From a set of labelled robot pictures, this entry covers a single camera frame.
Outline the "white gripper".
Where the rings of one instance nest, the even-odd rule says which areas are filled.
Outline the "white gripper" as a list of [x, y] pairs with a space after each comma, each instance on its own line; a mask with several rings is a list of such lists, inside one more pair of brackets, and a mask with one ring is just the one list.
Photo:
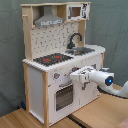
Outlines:
[[94, 71], [94, 68], [92, 66], [85, 66], [83, 68], [80, 68], [79, 70], [76, 70], [70, 74], [70, 78], [72, 80], [85, 83], [89, 82], [90, 78], [89, 75]]

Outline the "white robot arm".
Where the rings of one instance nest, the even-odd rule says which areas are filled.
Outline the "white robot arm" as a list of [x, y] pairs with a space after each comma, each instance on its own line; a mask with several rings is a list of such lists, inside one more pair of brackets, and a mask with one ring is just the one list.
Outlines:
[[81, 83], [94, 82], [99, 88], [108, 94], [128, 99], [128, 81], [124, 84], [121, 90], [113, 88], [114, 74], [106, 70], [101, 71], [93, 66], [85, 66], [70, 74], [70, 78]]

